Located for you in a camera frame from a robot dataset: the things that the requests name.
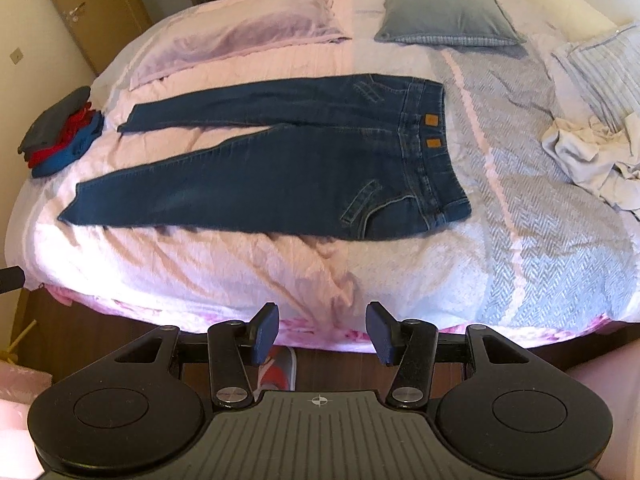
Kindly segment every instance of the white cushion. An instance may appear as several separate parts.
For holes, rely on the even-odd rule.
[[[540,7],[569,41],[585,41],[616,28],[616,24],[584,0],[527,0]]]

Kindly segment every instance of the wooden floor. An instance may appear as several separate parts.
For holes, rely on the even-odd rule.
[[[23,312],[18,313],[19,332],[33,319],[36,327],[18,347],[22,366],[49,372],[55,381],[83,368],[151,330],[148,323],[98,314],[80,304],[65,306],[44,290],[29,295]],[[567,343],[536,349],[535,353],[560,369],[585,362],[640,337],[640,326],[629,326],[612,335],[590,335]],[[349,354],[318,350],[296,350],[300,391],[379,390],[386,394],[394,368],[380,365],[372,354]],[[436,366],[432,397],[442,396],[461,380],[456,364]],[[255,381],[255,371],[249,373]],[[207,365],[186,368],[184,380],[204,396],[208,395]]]

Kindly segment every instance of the light blue pillowcase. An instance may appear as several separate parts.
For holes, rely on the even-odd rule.
[[[593,113],[612,131],[640,114],[640,22],[554,52]]]
[[[385,0],[385,19],[375,40],[450,46],[526,41],[496,0]]]

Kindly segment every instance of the ridged black surface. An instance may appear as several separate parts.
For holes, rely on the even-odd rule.
[[[319,397],[326,402],[318,405]],[[47,474],[48,480],[64,478]],[[489,480],[460,461],[416,413],[373,392],[266,392],[257,406],[216,416],[187,453],[144,480]],[[585,472],[575,480],[595,480]]]

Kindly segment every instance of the blue pillow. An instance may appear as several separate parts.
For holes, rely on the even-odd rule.
[[[375,40],[450,46],[525,42],[496,0],[385,0]]]

